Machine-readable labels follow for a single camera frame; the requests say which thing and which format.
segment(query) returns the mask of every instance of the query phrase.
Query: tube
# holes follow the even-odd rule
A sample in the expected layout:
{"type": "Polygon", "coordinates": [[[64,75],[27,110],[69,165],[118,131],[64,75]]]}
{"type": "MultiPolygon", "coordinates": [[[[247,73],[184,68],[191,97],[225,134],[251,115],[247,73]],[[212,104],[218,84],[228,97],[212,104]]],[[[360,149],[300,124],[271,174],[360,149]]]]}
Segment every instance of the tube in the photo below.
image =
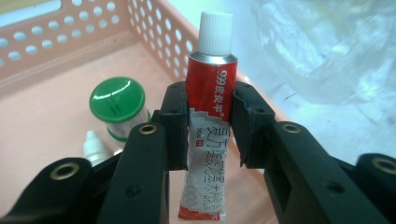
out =
{"type": "Polygon", "coordinates": [[[190,55],[188,171],[180,219],[225,221],[224,166],[237,64],[232,23],[232,14],[203,12],[198,51],[190,55]]]}

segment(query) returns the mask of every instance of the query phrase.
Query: green bottle cap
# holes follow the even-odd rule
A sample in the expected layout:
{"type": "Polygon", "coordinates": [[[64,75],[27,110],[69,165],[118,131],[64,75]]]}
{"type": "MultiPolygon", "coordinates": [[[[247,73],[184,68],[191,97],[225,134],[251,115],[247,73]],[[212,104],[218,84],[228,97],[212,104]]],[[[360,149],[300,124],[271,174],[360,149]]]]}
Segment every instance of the green bottle cap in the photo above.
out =
{"type": "Polygon", "coordinates": [[[145,104],[145,93],[128,77],[113,77],[100,83],[90,97],[91,112],[104,122],[132,119],[145,104]]]}

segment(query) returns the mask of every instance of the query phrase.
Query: plastic bag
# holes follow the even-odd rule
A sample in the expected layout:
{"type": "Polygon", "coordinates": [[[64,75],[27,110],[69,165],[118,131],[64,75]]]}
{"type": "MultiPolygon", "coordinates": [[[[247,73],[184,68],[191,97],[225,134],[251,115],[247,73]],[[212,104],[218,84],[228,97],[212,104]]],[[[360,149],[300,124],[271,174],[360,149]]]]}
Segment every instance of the plastic bag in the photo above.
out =
{"type": "Polygon", "coordinates": [[[263,50],[274,58],[278,74],[305,99],[345,105],[396,95],[396,2],[256,4],[263,50]]]}

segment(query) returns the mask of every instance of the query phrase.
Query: small bottle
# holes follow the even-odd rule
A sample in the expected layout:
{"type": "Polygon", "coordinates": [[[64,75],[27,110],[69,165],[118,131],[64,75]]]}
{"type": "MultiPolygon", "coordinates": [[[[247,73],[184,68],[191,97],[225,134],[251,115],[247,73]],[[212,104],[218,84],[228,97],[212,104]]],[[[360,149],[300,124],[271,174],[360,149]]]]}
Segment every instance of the small bottle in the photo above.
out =
{"type": "Polygon", "coordinates": [[[90,161],[92,166],[95,166],[111,157],[109,151],[105,147],[105,143],[94,131],[87,131],[83,150],[84,158],[90,161]]]}

